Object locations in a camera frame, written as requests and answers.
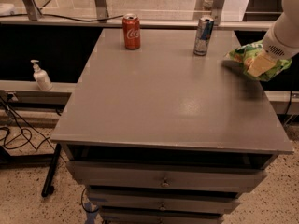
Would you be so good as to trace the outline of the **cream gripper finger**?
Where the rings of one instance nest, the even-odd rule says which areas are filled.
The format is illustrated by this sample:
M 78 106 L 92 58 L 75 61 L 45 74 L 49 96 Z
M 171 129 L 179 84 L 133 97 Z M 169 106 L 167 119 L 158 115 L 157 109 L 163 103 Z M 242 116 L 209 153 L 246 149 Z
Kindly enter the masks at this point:
M 248 73 L 253 77 L 258 77 L 272 69 L 276 65 L 276 62 L 277 59 L 271 57 L 265 50 L 262 50 L 249 63 Z

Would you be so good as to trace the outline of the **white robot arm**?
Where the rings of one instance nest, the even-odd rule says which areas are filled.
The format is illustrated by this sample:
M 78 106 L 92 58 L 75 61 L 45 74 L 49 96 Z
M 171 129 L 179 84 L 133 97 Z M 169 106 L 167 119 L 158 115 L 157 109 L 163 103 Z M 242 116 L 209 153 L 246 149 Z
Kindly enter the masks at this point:
M 292 57 L 299 53 L 299 0 L 281 0 L 283 12 L 271 25 L 247 73 L 251 77 L 276 75 L 289 68 Z

